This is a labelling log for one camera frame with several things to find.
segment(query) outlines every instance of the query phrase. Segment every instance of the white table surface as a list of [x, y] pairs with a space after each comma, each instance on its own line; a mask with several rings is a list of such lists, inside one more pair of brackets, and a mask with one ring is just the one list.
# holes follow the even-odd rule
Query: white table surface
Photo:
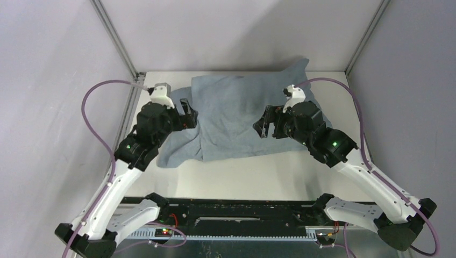
[[[151, 71], [144, 85], [152, 87], [167, 82], [175, 90], [190, 86], [195, 76], [254, 73], [258, 72]], [[307, 72], [307, 77], [329, 77], [348, 84], [343, 72]], [[312, 83], [312, 92], [333, 127], [344, 131], [359, 145], [359, 121], [348, 92], [323, 81]], [[143, 91], [133, 125], [136, 114], [148, 101], [149, 95]], [[250, 200], [315, 200], [327, 192], [346, 200], [372, 201], [348, 178], [314, 160], [307, 151], [211, 162], [187, 160], [173, 169], [157, 167], [155, 159], [126, 196], [143, 197], [151, 192], [165, 197]]]

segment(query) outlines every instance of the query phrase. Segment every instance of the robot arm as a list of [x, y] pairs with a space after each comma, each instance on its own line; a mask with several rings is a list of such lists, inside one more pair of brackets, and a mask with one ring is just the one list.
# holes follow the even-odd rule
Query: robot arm
[[[60, 224], [55, 234], [82, 257], [111, 257], [116, 247], [133, 231], [159, 217], [159, 199], [144, 199], [126, 214], [112, 218], [127, 190], [158, 155], [169, 134], [195, 128], [198, 113], [181, 99], [185, 114], [179, 114], [169, 98], [170, 86], [156, 84], [149, 89], [151, 101], [137, 115], [137, 124], [115, 151], [114, 175], [108, 172], [92, 200], [71, 224]], [[95, 204], [87, 218], [85, 215]]]
[[[344, 132], [326, 127], [321, 110], [314, 103], [304, 101], [301, 89], [291, 85], [283, 92], [289, 98], [285, 106], [267, 106], [260, 120], [253, 124], [258, 135], [267, 137], [269, 124], [274, 123], [272, 137], [292, 138], [307, 146], [316, 160], [347, 176], [377, 204], [348, 202], [325, 193], [314, 207], [331, 220], [345, 221], [378, 233], [395, 249], [405, 251], [409, 248], [424, 225], [410, 204], [418, 207], [427, 218], [436, 209], [436, 204], [407, 193], [371, 162], [372, 169], [368, 169], [356, 143]], [[403, 201], [386, 182], [409, 201]]]

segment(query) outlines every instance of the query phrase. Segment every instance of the metal frame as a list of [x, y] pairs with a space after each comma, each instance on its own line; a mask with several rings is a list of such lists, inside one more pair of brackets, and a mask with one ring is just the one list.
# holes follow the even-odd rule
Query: metal frame
[[101, 2], [101, 0], [90, 0], [90, 2], [94, 6], [94, 9], [97, 12], [104, 28], [109, 34], [109, 37], [112, 39], [112, 42], [114, 43], [114, 46], [117, 49], [117, 52], [119, 52], [120, 58], [122, 58], [122, 61], [128, 67], [133, 78], [136, 78], [138, 76], [138, 71], [134, 67], [133, 62], [131, 61], [127, 53], [127, 50], [125, 49], [125, 46], [119, 37], [119, 34], [117, 34], [117, 31], [114, 28], [114, 25], [112, 24], [112, 21], [109, 18], [109, 15], [106, 12], [103, 3]]
[[[136, 84], [143, 85], [144, 79], [146, 78], [145, 74], [139, 74], [138, 77], [134, 80]], [[117, 131], [117, 137], [114, 141], [114, 148], [119, 146], [119, 143], [125, 139], [127, 134], [129, 133], [129, 129], [131, 127], [131, 123], [133, 122], [133, 111], [138, 104], [139, 96], [141, 95], [141, 90], [137, 87], [131, 87], [130, 93], [127, 99], [127, 103], [125, 105], [124, 112], [122, 114], [122, 120], [120, 122], [119, 129]]]
[[350, 76], [350, 73], [352, 72], [355, 63], [358, 60], [358, 57], [360, 56], [360, 54], [364, 50], [364, 47], [366, 46], [367, 42], [371, 38], [375, 28], [377, 27], [377, 24], [379, 23], [380, 19], [382, 18], [383, 14], [390, 2], [391, 2], [391, 0], [382, 0], [379, 7], [377, 8], [377, 11], [375, 12], [374, 17], [370, 21], [369, 26], [367, 26], [366, 32], [362, 36], [361, 41], [359, 42], [355, 52], [352, 55], [352, 58], [350, 58], [347, 68], [345, 68], [345, 75], [347, 76], [347, 78]]

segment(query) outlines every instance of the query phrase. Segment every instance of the gray wall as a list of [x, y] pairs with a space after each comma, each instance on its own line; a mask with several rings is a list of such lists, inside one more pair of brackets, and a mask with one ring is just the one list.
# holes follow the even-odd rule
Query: gray wall
[[381, 0], [103, 1], [139, 71], [343, 71]]
[[[108, 167], [82, 97], [131, 78], [88, 0], [2, 1], [0, 24], [0, 256], [60, 257], [57, 224], [81, 211]], [[111, 85], [88, 100], [111, 145], [128, 92]]]
[[[456, 242], [455, 24], [454, 0], [392, 1], [350, 77], [374, 161], [437, 203], [440, 257], [454, 257]], [[433, 251], [427, 228], [416, 246]]]

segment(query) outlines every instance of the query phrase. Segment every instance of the red wire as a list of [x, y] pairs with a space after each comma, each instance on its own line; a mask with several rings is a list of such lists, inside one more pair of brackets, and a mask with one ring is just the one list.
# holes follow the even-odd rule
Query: red wire
[[176, 214], [174, 214], [174, 213], [171, 213], [169, 216], [170, 216], [170, 217], [174, 217], [174, 221], [176, 222], [176, 225], [175, 225], [174, 227], [177, 227], [178, 223], [177, 223], [177, 217], [176, 217]]
[[339, 233], [339, 222], [338, 221], [334, 222], [334, 230], [336, 230], [336, 228], [337, 228], [337, 231], [335, 231], [334, 234]]

